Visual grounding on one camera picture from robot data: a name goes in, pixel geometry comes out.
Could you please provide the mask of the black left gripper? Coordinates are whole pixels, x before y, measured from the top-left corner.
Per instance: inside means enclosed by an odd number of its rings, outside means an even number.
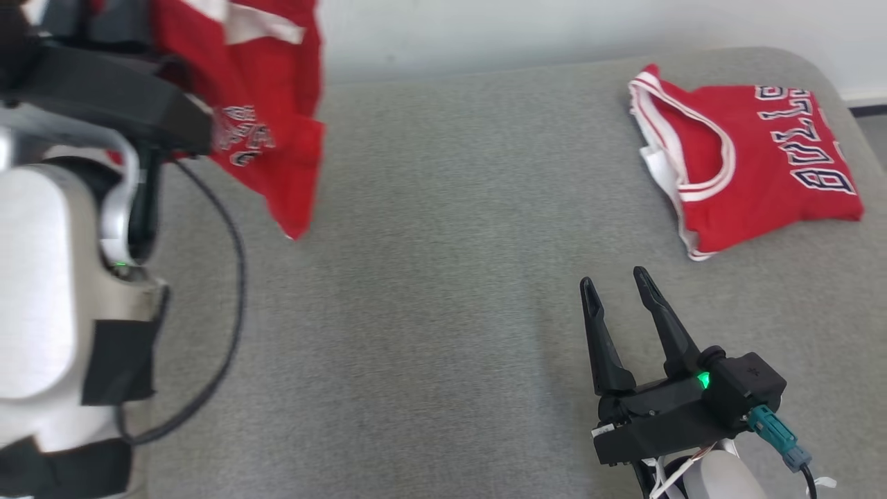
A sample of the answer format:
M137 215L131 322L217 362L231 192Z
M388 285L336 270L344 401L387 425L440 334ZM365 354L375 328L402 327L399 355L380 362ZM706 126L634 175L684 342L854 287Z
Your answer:
M183 89L134 60L62 46L42 46L0 99L145 139L168 150L208 155L213 119Z

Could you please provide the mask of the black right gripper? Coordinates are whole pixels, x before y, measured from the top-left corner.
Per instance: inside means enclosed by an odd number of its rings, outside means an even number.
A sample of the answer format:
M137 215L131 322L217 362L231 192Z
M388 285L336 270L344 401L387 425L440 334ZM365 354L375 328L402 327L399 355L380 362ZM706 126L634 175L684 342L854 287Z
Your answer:
M602 396L599 425L592 437L601 464L616 465L734 439L703 400L699 348L646 268L634 268L641 302L653 317L669 379L647 383L639 391L633 373L623 367L605 323L605 310L589 277L580 281L583 320L593 389Z

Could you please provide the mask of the red basketball shorts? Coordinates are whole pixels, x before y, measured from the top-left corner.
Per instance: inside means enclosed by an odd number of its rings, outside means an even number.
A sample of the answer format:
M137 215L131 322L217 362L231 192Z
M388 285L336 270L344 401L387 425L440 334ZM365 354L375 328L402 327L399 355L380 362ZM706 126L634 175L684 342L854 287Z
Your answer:
M324 126L317 0L149 0L155 44L183 60L170 81L213 117L210 157L262 195L286 237L310 227Z

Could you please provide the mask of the red white basketball jersey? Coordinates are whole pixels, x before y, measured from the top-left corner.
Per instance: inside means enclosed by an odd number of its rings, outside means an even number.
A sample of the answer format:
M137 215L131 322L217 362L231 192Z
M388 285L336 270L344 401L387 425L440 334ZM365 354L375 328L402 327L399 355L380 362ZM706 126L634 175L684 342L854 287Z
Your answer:
M859 221L863 203L815 94L769 85L693 91L656 65L629 82L647 170L688 258L703 261L799 221Z

